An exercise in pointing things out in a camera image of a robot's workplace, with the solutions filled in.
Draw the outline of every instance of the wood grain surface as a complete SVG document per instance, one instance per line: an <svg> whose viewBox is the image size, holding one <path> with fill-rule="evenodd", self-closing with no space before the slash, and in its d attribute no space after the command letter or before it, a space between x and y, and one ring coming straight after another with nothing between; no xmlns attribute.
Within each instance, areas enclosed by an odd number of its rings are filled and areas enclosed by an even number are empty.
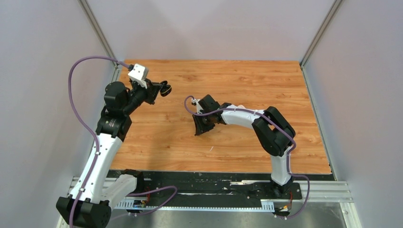
<svg viewBox="0 0 403 228"><path fill-rule="evenodd" d="M249 109L274 106L296 131L291 170L330 173L305 82L297 61L127 60L149 68L150 80L168 80L172 92L155 105L142 104L131 114L127 137L111 169L159 171L271 172L270 156L253 130L217 124L194 136L186 96L210 94L220 104ZM130 87L127 69L120 81Z"/></svg>

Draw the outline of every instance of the black strip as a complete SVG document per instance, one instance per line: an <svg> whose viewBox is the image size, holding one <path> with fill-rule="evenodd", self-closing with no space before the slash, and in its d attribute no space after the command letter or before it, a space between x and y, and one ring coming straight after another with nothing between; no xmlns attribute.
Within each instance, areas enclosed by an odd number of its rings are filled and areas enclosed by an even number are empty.
<svg viewBox="0 0 403 228"><path fill-rule="evenodd" d="M118 178L122 170L110 170L107 177ZM228 172L170 172L170 171L143 171L145 178L153 180L270 180L270 173L228 173ZM311 181L335 181L333 174L306 174Z"/></svg>

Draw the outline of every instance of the cable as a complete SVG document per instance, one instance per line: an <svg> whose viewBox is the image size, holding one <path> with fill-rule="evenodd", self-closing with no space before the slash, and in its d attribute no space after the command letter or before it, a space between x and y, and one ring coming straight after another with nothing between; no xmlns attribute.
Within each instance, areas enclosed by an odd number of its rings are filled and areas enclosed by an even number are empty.
<svg viewBox="0 0 403 228"><path fill-rule="evenodd" d="M298 215L302 212L302 210L307 206L307 202L308 202L308 198L309 198L309 191L310 191L310 182L309 182L309 178L308 178L306 175L302 175L302 174L293 174L293 173L291 173L290 164L289 164L289 156L290 156L291 152L292 152L292 151L296 148L296 146L297 146L297 143L294 141L294 139L293 139L291 136L289 136L283 129L281 129L279 126L277 126L272 120L270 120L270 118L268 118L267 116L265 116L265 115L263 115L263 114L261 114L261 113L258 113L258 112L255 112L255 111L252 111L252 110L249 110L249 109L244 109L244 108L236 108L236 109L235 109L235 108L220 108L220 109L214 110L214 111L209 112L209 113L199 114L199 113L195 113L195 112L193 112L192 110L190 110L190 109L188 108L188 106L186 105L186 102L187 102L187 100L188 100L189 98L194 99L194 96L192 96L192 95L187 96L187 97L185 98L184 105L185 105L185 109L186 109L189 113L191 113L191 114L193 114L193 115L197 115L197 116L206 116L206 115L211 115L211 114L214 114L214 113L217 113L217 112L221 112L221 111L242 111L242 112L257 114L257 115L263 117L267 122L269 122L271 125L273 125L278 131L280 131L284 136L286 136L286 137L292 142L292 147L291 147L291 149L288 151L288 153L286 154L286 156L287 156L287 173L288 173L289 175L293 176L293 177L302 177L302 178L304 178L304 179L307 180L307 184L308 184L307 196L305 197L305 201L304 201L304 204L302 204L301 209L299 209L299 211L297 211L295 214L290 215L290 216L286 216L286 217L285 217L285 216L277 216L277 217L279 217L280 219L292 219L292 218L298 216Z"/></svg>
<svg viewBox="0 0 403 228"><path fill-rule="evenodd" d="M74 71L74 69L76 68L76 66L77 66L79 63L81 63L81 62L83 62L83 61L85 61L85 60L88 60L88 59L95 59L95 58L96 58L96 59L106 59L106 60L110 60L110 61L116 62L117 64L120 64L120 65L122 65L122 66L124 66L124 67L126 67L126 68L129 68L129 65L126 64L126 63L124 63L124 62L122 62L122 61L116 60L116 59L114 59L114 58L106 57L106 56L87 56L87 57L81 58L81 59L79 59L77 62L75 62L75 63L73 64L73 66L71 67L70 72L69 72L69 74L68 74L68 98L69 98L69 100L70 100L71 108L73 109L73 112L74 112L74 114L76 115L78 121L80 121L80 123L91 133L91 135L92 135L92 137L94 138L94 141L95 141L96 151L98 152L98 151L99 151L99 140L98 140L98 138L97 138L95 132L83 121L83 119L82 119L82 118L80 117L80 115L78 114L77 109L76 109L76 107L74 106L73 95L72 95L72 92L71 92L71 78L72 78L72 76L73 76L73 71ZM93 170L94 167L95 167L95 163L96 163L97 158L98 158L98 155L95 154L94 159L92 160L91 166L90 166L90 168L89 168L89 170L88 170L88 173L87 173L86 177L84 178L84 180L83 180L83 182L82 182L82 184L81 184L81 188L83 188L83 189L85 188L86 183L88 182L88 179L89 179L89 177L90 177L90 175L91 175L91 173L92 173L92 170ZM78 194L77 194L77 196L76 196L76 199L75 199L74 202L73 202L73 206L72 206L71 212L70 212L70 217L69 217L69 220L68 220L68 223L69 223L69 225L70 225L70 228L73 228L73 216L74 216L74 211L76 210L76 206L77 206L77 203L78 203L78 199L79 199L80 197L81 197L81 191L78 191Z"/></svg>
<svg viewBox="0 0 403 228"><path fill-rule="evenodd" d="M158 206L158 207L156 207L156 208L154 208L154 209L152 209L150 211L147 211L147 212L135 213L134 216L137 217L137 216L140 216L140 215L148 215L148 214L151 214L151 213L155 212L156 210L160 209L161 207L163 207L167 202L169 202L176 195L176 193L178 192L178 188L175 187L175 186L166 186L166 187L162 187L160 189L155 189L155 190L152 190L152 191L146 191L146 192L142 192L142 193L131 193L131 194L127 195L127 196L143 196L143 195L151 194L151 193L154 193L154 192L163 191L165 189L174 189L175 191L160 206ZM121 218L121 217L124 217L124 216L127 216L127 215L123 214L123 215L116 216L116 217L110 219L110 221L118 219L118 218Z"/></svg>

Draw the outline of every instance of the black bracket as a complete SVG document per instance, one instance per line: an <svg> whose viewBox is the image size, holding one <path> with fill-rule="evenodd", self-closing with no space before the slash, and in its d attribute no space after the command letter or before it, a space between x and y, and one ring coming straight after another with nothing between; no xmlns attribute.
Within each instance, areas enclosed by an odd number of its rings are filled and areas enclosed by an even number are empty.
<svg viewBox="0 0 403 228"><path fill-rule="evenodd" d="M59 197L56 209L68 223L74 199ZM99 204L79 200L73 215L73 225L86 228L105 228L111 218L112 210L108 206L109 201L101 201Z"/></svg>
<svg viewBox="0 0 403 228"><path fill-rule="evenodd" d="M291 138L295 137L294 129L277 108L270 106L264 111L264 115L269 117L270 120L283 129ZM268 121L263 117L255 119L252 123L252 127L263 149L270 155L282 157L286 148L291 145L290 139L276 128L271 130Z"/></svg>
<svg viewBox="0 0 403 228"><path fill-rule="evenodd" d="M212 98L210 94L207 94L205 97L200 99L198 103L200 107L203 109L203 113L209 113L217 109L226 108L231 105L230 103L223 103L222 105L220 105ZM201 135L205 132L212 130L215 127L215 123L225 124L224 120L221 117L221 114L222 111L207 116L192 115L196 127L195 135L196 136Z"/></svg>

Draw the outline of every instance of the metal frame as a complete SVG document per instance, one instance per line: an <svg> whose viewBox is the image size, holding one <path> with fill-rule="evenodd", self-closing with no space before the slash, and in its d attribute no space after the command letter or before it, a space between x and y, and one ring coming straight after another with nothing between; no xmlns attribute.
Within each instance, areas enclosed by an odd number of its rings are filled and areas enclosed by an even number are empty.
<svg viewBox="0 0 403 228"><path fill-rule="evenodd" d="M327 161L329 162L330 169L331 169L331 171L333 173L333 176L335 177L336 180L338 180L337 174L333 172L334 170L333 170L332 162L330 160L329 152L328 152L328 149L327 149L327 146L326 146L326 141L325 141L325 136L324 136L325 133L323 132L323 130L321 128L321 126L323 126L322 125L323 121L322 121L322 118L317 114L316 100L311 94L311 91L310 91L311 85L309 83L308 78L306 77L306 72L305 72L305 67L304 66L301 66L301 71L302 71L302 76L304 77L305 86L307 87L308 96L310 98L309 100L311 101L312 110L314 111L314 116L315 116L317 126L318 126L318 129L319 129L320 138L322 140L323 147L325 148L325 154L326 154L326 157L327 157Z"/></svg>
<svg viewBox="0 0 403 228"><path fill-rule="evenodd" d="M71 184L70 190L76 185L78 177L74 177ZM104 189L108 188L116 181L116 178L106 178L104 182ZM243 180L239 182L231 182L231 184L251 184L254 182L264 182L267 180ZM294 202L302 203L307 194L307 182L306 181L295 181L300 184L301 193L303 199L294 200ZM126 197L115 209L133 209L130 202L133 200L144 200L145 197ZM269 212L271 205L275 202L288 201L285 199L279 200L262 200L261 208L193 208L193 207L162 207L160 210L169 211L226 211L226 212ZM345 181L311 181L310 182L310 195L308 199L308 204L316 203L323 204L324 207L328 203L338 203L340 205L340 210L343 213L344 221L347 228L361 228L361 223L358 218L355 204L353 198L351 197L350 189L347 182ZM57 228L68 228L68 225L60 217L58 221Z"/></svg>
<svg viewBox="0 0 403 228"><path fill-rule="evenodd" d="M308 62L309 58L311 57L313 51L316 48L319 40L322 38L323 34L325 33L327 27L329 26L330 22L332 21L334 15L336 14L337 10L340 8L341 4L344 0L335 0L333 2L332 7L330 7L329 12L327 13L325 20L322 22L322 25L319 27L312 43L309 45L308 50L306 51L304 57L302 58L301 62L299 63L302 67Z"/></svg>
<svg viewBox="0 0 403 228"><path fill-rule="evenodd" d="M91 24L92 28L94 29L94 32L96 36L99 38L99 41L104 48L106 54L111 57L111 58L116 58L111 47L108 44L108 41L105 38L104 33L102 32L101 27L99 26L87 0L77 0L78 3L80 3L80 6L83 8L84 13L86 14L88 18L88 22Z"/></svg>

